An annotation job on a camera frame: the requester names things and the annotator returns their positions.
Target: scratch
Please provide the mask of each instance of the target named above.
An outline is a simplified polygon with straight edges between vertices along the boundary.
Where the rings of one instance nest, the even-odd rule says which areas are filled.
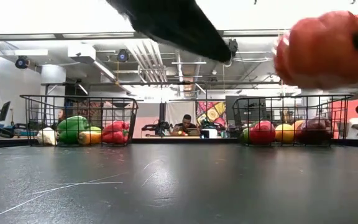
[[[153,200],[157,201],[157,200],[171,200],[171,199],[175,199],[175,198],[174,197],[162,197],[162,198],[155,198]]]
[[[47,200],[70,200],[70,198],[58,198],[58,199],[47,199]]]
[[[147,164],[147,165],[143,168],[143,171],[146,170],[146,169],[149,167],[149,165],[154,164],[154,163],[156,163],[156,162],[158,162],[158,161],[160,161],[160,160],[157,159],[156,161]]]
[[[15,208],[19,208],[20,206],[25,205],[25,204],[27,204],[27,203],[29,203],[29,202],[32,202],[32,201],[34,201],[35,199],[40,198],[40,197],[46,195],[47,193],[48,193],[48,192],[46,192],[46,193],[44,193],[44,194],[42,194],[42,195],[38,195],[38,196],[36,196],[36,197],[33,198],[33,199],[30,199],[30,200],[28,200],[28,201],[26,201],[26,202],[23,202],[23,203],[21,203],[21,204],[16,205],[15,207],[12,207],[12,208],[10,208],[10,209],[8,209],[8,210],[5,210],[5,211],[1,212],[0,215],[5,214],[5,213],[7,213],[7,212],[9,212],[9,211],[11,211],[11,210],[13,210],[13,209],[15,209]]]
[[[52,184],[52,185],[72,185],[72,184],[123,184],[123,182],[92,182],[92,183],[66,183],[66,184]]]
[[[147,184],[147,182],[150,180],[150,178],[152,178],[155,174],[157,173],[157,171],[155,171],[152,175],[150,175],[150,177],[149,178],[147,178],[147,180],[142,184],[142,186],[141,187],[144,187],[144,185],[146,185]]]
[[[27,158],[27,157],[28,156],[18,156],[18,157],[6,158],[6,160],[9,161],[9,160],[22,159],[22,158]]]
[[[169,206],[169,205],[173,205],[173,204],[169,203],[169,204],[166,204],[166,205],[146,205],[146,206],[160,208],[160,207],[166,207],[166,206]]]
[[[124,173],[121,173],[121,174],[112,175],[112,176],[109,176],[109,177],[103,177],[103,178],[96,179],[96,180],[90,180],[90,181],[87,181],[87,182],[82,182],[82,183],[77,183],[77,184],[70,184],[70,185],[63,186],[63,187],[57,187],[57,188],[54,188],[54,189],[43,190],[43,191],[35,192],[35,193],[32,193],[32,194],[42,194],[42,193],[51,192],[51,191],[54,191],[54,190],[65,189],[65,188],[67,188],[67,187],[74,187],[74,186],[77,186],[77,185],[80,185],[80,184],[93,183],[93,182],[96,182],[96,181],[99,181],[99,180],[106,180],[106,179],[108,179],[108,178],[118,177],[119,175],[123,175],[123,174],[126,174],[126,173],[127,173],[127,172],[124,172]]]

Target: black table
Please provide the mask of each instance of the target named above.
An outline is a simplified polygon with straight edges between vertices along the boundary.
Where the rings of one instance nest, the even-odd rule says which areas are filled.
[[[358,223],[358,148],[0,148],[0,223]]]

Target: security camera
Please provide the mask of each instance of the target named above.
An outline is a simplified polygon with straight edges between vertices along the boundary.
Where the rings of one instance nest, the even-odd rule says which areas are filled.
[[[15,66],[18,69],[26,69],[30,65],[30,60],[27,58],[27,56],[19,56],[19,58],[16,60]]]
[[[129,59],[129,54],[128,54],[127,50],[121,49],[121,50],[118,52],[117,61],[118,61],[118,62],[127,62],[128,59]]]

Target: black wire basket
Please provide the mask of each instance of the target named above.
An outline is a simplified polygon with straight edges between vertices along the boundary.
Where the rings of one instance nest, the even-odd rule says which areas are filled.
[[[41,146],[125,146],[132,141],[138,104],[132,98],[21,95],[27,136]]]
[[[238,98],[232,108],[239,142],[245,145],[330,146],[347,134],[352,95]]]

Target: colorful painting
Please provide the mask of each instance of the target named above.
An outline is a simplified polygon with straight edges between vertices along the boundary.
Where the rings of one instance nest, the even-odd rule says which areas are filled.
[[[226,127],[226,102],[197,101],[197,125],[206,118]]]

